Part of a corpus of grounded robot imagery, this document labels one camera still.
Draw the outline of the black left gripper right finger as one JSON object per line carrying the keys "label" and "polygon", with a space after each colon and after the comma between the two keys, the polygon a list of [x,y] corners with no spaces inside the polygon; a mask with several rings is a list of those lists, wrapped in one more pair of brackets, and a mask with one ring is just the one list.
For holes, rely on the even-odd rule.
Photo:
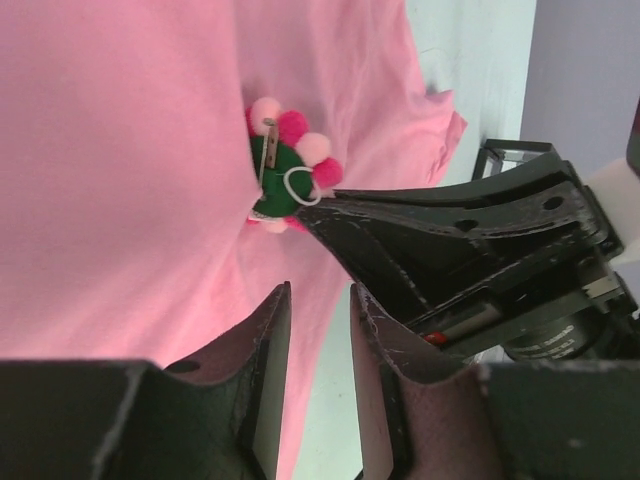
{"label": "black left gripper right finger", "polygon": [[353,286],[365,479],[635,479],[639,365],[466,365]]}

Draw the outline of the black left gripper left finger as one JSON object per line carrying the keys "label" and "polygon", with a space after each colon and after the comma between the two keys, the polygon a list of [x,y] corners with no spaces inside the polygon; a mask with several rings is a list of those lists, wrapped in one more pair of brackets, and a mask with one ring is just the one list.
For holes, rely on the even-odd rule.
{"label": "black left gripper left finger", "polygon": [[5,479],[272,479],[291,325],[278,285],[241,323],[166,368],[5,360]]}

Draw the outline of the pink t-shirt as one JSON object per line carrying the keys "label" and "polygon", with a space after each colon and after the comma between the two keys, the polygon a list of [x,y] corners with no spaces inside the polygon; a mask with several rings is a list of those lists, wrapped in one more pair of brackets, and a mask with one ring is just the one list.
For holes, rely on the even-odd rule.
{"label": "pink t-shirt", "polygon": [[289,479],[347,276],[309,234],[246,221],[265,96],[330,139],[346,189],[437,184],[466,126],[401,1],[3,2],[1,354],[168,365],[288,281]]}

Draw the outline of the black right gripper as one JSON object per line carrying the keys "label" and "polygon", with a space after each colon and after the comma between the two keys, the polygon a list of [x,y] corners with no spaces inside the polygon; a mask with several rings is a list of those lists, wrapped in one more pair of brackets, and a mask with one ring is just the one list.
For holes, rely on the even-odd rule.
{"label": "black right gripper", "polygon": [[624,250],[572,165],[543,154],[465,184],[339,191],[298,220],[397,322],[452,358],[634,359]]}

